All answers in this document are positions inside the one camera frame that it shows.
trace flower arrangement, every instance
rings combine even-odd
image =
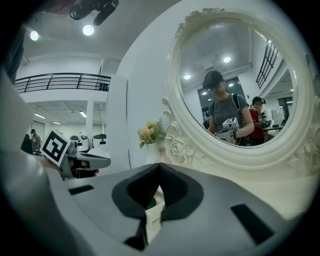
[[[163,141],[166,133],[162,126],[162,118],[159,118],[157,122],[148,122],[145,128],[141,128],[137,131],[140,138],[140,148],[142,149],[145,144],[152,144]]]

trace ornate white mirror frame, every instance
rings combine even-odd
[[[192,36],[216,23],[242,23],[263,34],[272,40],[289,68],[294,115],[275,139],[261,147],[232,146],[213,137],[193,118],[181,96],[180,50]],[[190,13],[185,23],[180,24],[167,55],[167,98],[162,102],[168,107],[165,114],[170,121],[164,145],[173,163],[204,172],[213,168],[229,170],[221,174],[226,178],[237,176],[236,171],[241,170],[242,174],[246,171],[253,180],[255,171],[272,170],[276,175],[279,168],[296,170],[302,176],[316,173],[320,169],[320,98],[316,89],[319,73],[312,74],[311,58],[297,47],[293,36],[254,13],[221,8]]]

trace red shirt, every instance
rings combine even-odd
[[[259,113],[257,110],[254,110],[252,107],[249,109],[252,121],[259,122]],[[253,133],[249,135],[250,139],[262,139],[265,137],[264,131],[262,128],[254,127]]]

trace black metal railing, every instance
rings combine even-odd
[[[18,93],[54,89],[109,91],[110,76],[85,73],[39,74],[15,80]]]
[[[278,49],[276,49],[272,42],[267,39],[262,65],[256,78],[256,83],[258,84],[259,89],[261,89],[261,87],[267,81],[267,77],[269,76],[271,69],[274,68],[277,55]]]

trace man in red shirt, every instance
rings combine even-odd
[[[265,134],[262,130],[264,125],[259,122],[259,113],[261,112],[262,104],[264,103],[265,100],[263,98],[254,97],[252,106],[249,109],[254,124],[254,131],[249,135],[252,146],[261,145],[265,142]]]

